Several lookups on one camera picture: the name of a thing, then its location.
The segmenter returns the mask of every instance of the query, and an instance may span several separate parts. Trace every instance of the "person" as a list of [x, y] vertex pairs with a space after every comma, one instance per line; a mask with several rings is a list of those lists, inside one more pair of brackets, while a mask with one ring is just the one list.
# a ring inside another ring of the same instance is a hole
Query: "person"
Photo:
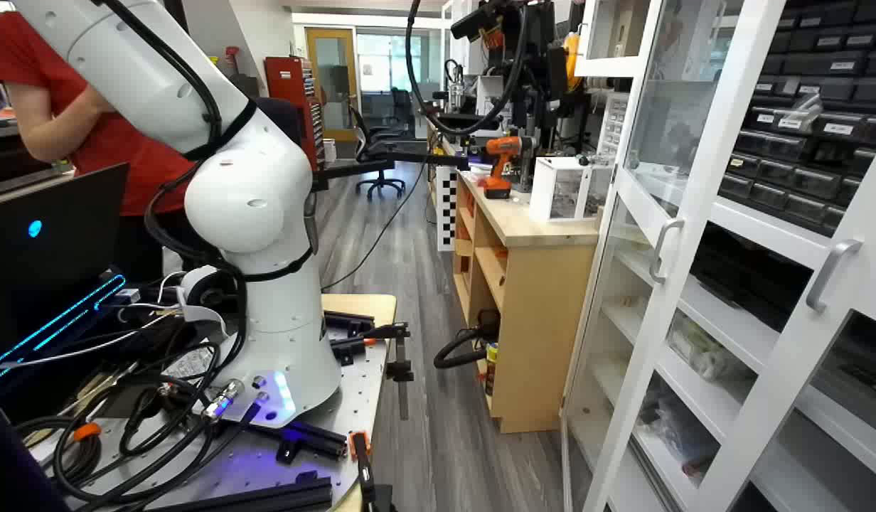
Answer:
[[[0, 83], [35, 160], [72, 160], [78, 174], [128, 165], [116, 266], [132, 282], [159, 278], [162, 248], [146, 229], [142, 214], [190, 162], [125, 121], [18, 10], [0, 14]], [[186, 219], [186, 188], [159, 201], [156, 219], [175, 239], [213, 251]]]

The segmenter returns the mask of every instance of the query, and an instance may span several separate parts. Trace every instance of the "wooden cabinet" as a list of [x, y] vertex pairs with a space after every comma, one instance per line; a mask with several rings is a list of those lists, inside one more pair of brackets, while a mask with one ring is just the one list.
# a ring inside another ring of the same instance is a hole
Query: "wooden cabinet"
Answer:
[[466, 323], [500, 312], [488, 404], [503, 431], [559, 430], [598, 222], [534, 222], [520, 199], [459, 182], [452, 278]]

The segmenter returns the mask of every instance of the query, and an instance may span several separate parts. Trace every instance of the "handle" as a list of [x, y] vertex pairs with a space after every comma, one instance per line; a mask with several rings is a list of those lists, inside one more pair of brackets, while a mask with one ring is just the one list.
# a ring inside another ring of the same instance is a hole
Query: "handle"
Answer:
[[843, 255], [847, 253], [860, 253], [863, 241], [860, 239], [844, 239], [840, 245], [833, 245], [833, 251], [829, 253], [826, 263], [820, 266], [807, 295], [805, 295], [805, 305], [815, 310], [815, 312], [822, 312], [826, 305], [820, 300], [826, 295], [826, 286], [832, 283]]
[[685, 228], [685, 222], [682, 222], [682, 219], [667, 222], [662, 229], [661, 229], [661, 236], [657, 236], [654, 255], [650, 259], [650, 275], [651, 275], [654, 282], [667, 282], [667, 275], [661, 272], [661, 266], [662, 266], [662, 248], [667, 248], [668, 229], [674, 229], [674, 228]]

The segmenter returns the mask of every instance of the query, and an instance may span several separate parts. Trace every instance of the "white cabinet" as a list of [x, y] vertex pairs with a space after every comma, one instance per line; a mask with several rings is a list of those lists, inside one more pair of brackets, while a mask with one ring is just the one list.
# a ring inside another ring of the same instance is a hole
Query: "white cabinet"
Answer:
[[876, 508], [876, 47], [798, 51], [876, 27], [840, 4], [650, 2], [564, 401], [579, 508]]

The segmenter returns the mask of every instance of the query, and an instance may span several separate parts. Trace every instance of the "box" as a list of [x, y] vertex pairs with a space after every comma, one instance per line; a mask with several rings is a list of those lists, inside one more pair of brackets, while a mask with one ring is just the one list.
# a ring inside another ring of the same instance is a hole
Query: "box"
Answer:
[[607, 205], [614, 177], [611, 160], [540, 157], [534, 162], [530, 216], [537, 222], [579, 222]]

